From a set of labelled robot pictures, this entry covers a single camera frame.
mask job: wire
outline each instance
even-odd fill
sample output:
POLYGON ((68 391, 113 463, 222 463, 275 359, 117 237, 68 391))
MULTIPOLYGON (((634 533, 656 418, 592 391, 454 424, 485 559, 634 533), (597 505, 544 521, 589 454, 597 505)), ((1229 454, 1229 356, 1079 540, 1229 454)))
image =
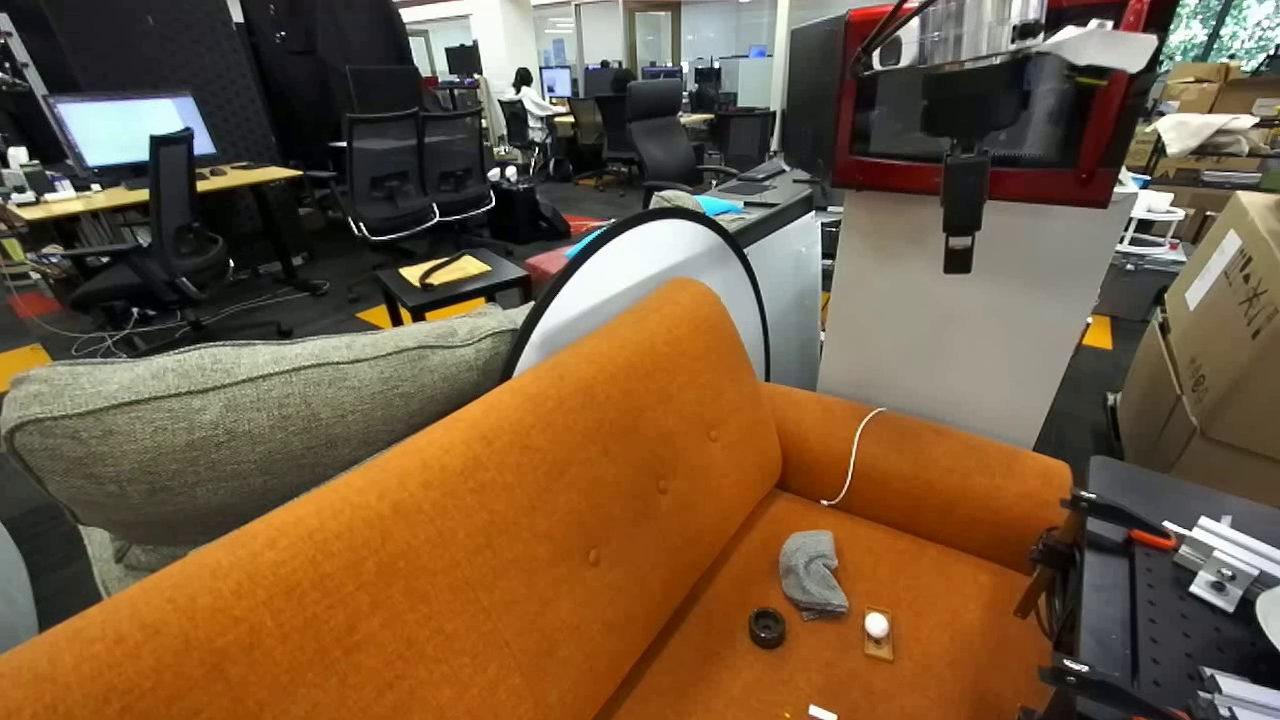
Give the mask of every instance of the wire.
POLYGON ((117 349, 124 336, 147 336, 147 332, 171 332, 171 329, 176 329, 176 336, 187 332, 187 323, 179 314, 169 320, 169 323, 147 323, 147 329, 139 329, 139 320, 145 320, 145 312, 133 312, 121 332, 72 332, 72 329, 57 329, 57 323, 46 323, 38 314, 22 314, 22 323, 31 323, 31 329, 72 338, 72 356, 76 359, 84 359, 84 356, 124 356, 117 349))
POLYGON ((889 406, 870 406, 870 410, 851 429, 849 463, 844 463, 844 483, 841 483, 841 493, 837 493, 831 498, 820 498, 824 508, 844 505, 844 497, 849 497, 849 487, 851 487, 851 473, 856 473, 856 450, 859 450, 864 432, 868 432, 868 424, 870 424, 874 416, 889 416, 889 406))

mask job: cardboard box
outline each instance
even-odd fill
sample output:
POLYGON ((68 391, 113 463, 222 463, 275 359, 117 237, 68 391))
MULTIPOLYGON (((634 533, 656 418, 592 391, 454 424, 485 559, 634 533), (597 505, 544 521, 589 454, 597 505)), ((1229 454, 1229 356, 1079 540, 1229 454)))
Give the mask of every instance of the cardboard box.
POLYGON ((1183 404, 1158 312, 1126 365, 1114 418, 1131 463, 1280 505, 1280 461, 1210 441, 1183 404))
POLYGON ((1229 78, 1210 95, 1210 113, 1248 113, 1259 118, 1280 118, 1280 78, 1275 74, 1229 78))
POLYGON ((1163 78, 1163 113, 1210 113, 1229 74, 1229 62, 1174 62, 1163 78))
POLYGON ((1168 85, 1229 85, 1230 62, 1171 62, 1168 85))
POLYGON ((1156 163, 1156 140, 1131 140, 1126 151, 1123 151, 1123 168, 1131 170, 1148 170, 1156 163))
POLYGON ((1163 294, 1202 436, 1280 461, 1280 194, 1237 191, 1163 294))
POLYGON ((1253 129, 1243 132, 1248 155, 1280 155, 1280 129, 1253 129))
POLYGON ((1171 188, 1171 208, 1187 210, 1171 237, 1183 245, 1199 245, 1199 237, 1229 208, 1230 194, 1230 188, 1171 188))

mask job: small white object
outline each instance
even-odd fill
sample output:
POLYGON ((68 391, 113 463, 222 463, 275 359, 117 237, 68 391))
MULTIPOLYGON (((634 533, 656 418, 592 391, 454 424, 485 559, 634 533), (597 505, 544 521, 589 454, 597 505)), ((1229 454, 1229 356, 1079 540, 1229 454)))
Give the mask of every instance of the small white object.
POLYGON ((864 632, 883 642, 889 640, 889 616, 883 610, 868 610, 864 616, 864 632))
POLYGON ((1255 610, 1255 622, 1263 628, 1263 635, 1270 640, 1270 647, 1280 647, 1280 584, 1259 593, 1253 610, 1255 610))
POLYGON ((1079 26, 1066 25, 1056 36, 1039 44, 1039 51, 1050 51, 1066 62, 1092 62, 1092 69, 1111 69, 1111 73, 1139 73, 1156 54, 1156 36, 1152 32, 1111 32, 1111 26, 1079 26))
POLYGON ((31 151, 27 151, 27 144, 9 144, 2 159, 9 159, 9 168, 22 168, 22 163, 31 163, 31 151))
POLYGON ((808 720, 841 720, 841 717, 820 704, 808 704, 808 720))

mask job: office chair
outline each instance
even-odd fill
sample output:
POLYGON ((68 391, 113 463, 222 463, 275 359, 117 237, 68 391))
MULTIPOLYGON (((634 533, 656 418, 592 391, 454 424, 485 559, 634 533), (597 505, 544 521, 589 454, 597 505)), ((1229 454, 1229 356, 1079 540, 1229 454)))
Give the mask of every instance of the office chair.
POLYGON ((402 113, 425 105, 425 78, 412 62, 332 62, 332 98, 348 113, 402 113))
POLYGON ((439 223, 471 221, 495 208, 485 174, 478 113, 426 113, 425 118, 425 191, 439 223))
POLYGON ((597 95, 603 118, 603 163, 638 163, 638 151, 626 135, 626 95, 597 95))
POLYGON ((727 168, 757 168, 767 155, 776 113, 771 106, 734 106, 724 113, 724 132, 721 132, 721 159, 727 168))
POLYGON ((495 106, 503 113, 508 144, 528 155, 528 174, 535 174, 535 168, 544 168, 546 147, 528 135, 524 98, 495 98, 495 106))
POLYGON ((348 115, 348 227, 367 245, 394 245, 439 223, 425 174, 419 113, 348 115))
POLYGON ((113 256, 113 267, 86 276, 72 294, 68 307, 100 314, 104 323, 124 323, 133 351, 158 351, 182 338, 201 338, 210 323, 240 314, 247 307, 266 307, 279 301, 301 294, 270 294, 222 307, 215 314, 201 314, 209 303, 209 288, 226 280, 226 245, 215 233, 196 223, 196 159, 190 159, 190 132, 150 135, 150 194, 147 194, 147 238, 121 238, 121 245, 86 245, 62 253, 76 256, 113 256), (164 343, 139 338, 145 314, 176 314, 179 332, 164 343))
POLYGON ((695 191, 706 180, 741 174, 734 168, 724 168, 724 163, 699 163, 695 144, 674 115, 630 118, 626 132, 638 151, 642 208, 646 208, 652 191, 663 191, 663 188, 690 188, 695 191))
POLYGON ((674 115, 684 105, 684 78, 638 78, 626 85, 626 125, 652 115, 674 115))

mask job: white panel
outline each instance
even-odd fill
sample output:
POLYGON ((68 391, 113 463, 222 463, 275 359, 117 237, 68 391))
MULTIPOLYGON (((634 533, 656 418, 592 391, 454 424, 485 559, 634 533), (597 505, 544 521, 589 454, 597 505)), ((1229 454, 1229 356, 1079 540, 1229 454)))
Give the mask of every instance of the white panel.
POLYGON ((532 32, 535 62, 576 62, 576 12, 566 3, 532 9, 532 32))
POLYGON ((634 12, 634 69, 670 69, 674 62, 674 12, 634 12))
POLYGON ((937 194, 849 191, 820 386, 1034 442, 1126 208, 989 204, 945 276, 937 194))
POLYGON ((579 3, 583 16, 583 62, 615 62, 626 54, 626 25, 624 25, 624 0, 592 0, 579 3))
POLYGON ((776 0, 684 0, 681 3, 681 58, 741 54, 753 44, 771 48, 776 0))
POLYGON ((820 245, 820 221, 808 210, 746 249, 762 294, 776 384, 815 386, 820 245))

